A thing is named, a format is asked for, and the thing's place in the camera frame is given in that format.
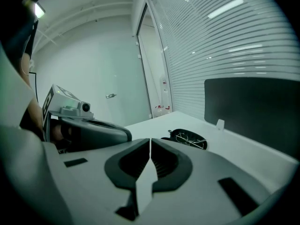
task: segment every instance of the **black slot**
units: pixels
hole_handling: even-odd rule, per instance
[[[242,216],[258,207],[258,204],[232,178],[224,178],[218,182]]]
[[[67,162],[65,162],[65,165],[66,165],[66,167],[72,167],[75,165],[79,165],[81,163],[86,163],[87,161],[88,160],[86,160],[85,158],[79,158],[79,159],[67,161]]]

